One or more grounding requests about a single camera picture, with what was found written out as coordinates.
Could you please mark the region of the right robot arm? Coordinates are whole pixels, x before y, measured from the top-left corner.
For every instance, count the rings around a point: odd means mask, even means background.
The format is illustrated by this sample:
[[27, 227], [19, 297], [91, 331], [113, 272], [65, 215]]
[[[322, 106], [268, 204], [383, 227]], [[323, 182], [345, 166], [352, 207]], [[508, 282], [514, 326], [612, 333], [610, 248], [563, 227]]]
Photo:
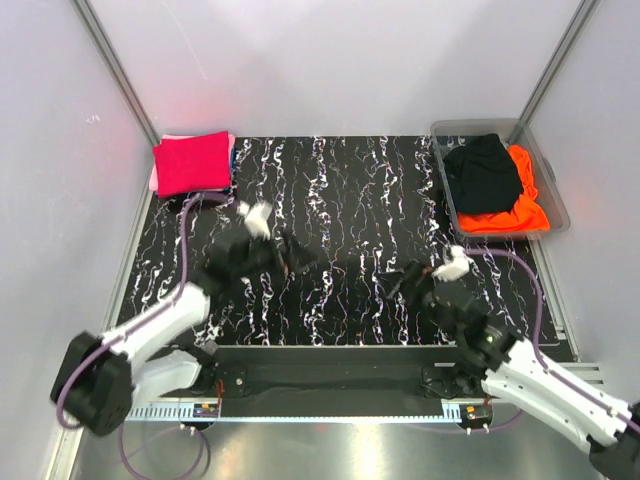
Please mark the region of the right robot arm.
[[455, 343], [454, 384], [466, 396], [507, 400], [586, 452], [608, 479], [639, 476], [639, 406], [612, 397], [563, 368], [511, 326], [493, 319], [460, 281], [437, 279], [412, 262], [386, 277], [390, 300], [433, 319]]

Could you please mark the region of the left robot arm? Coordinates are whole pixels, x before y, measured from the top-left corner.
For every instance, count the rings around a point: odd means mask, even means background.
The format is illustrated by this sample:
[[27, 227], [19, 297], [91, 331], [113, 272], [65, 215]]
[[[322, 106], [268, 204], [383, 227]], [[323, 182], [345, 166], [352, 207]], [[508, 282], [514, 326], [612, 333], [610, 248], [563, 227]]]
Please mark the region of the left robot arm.
[[84, 331], [71, 340], [50, 393], [60, 424], [104, 437], [146, 401], [184, 389], [208, 394], [216, 382], [212, 367], [187, 350], [164, 356], [159, 351], [204, 322], [242, 279], [263, 273], [286, 277], [317, 258], [290, 232], [281, 241], [245, 237], [212, 244], [154, 306], [100, 335]]

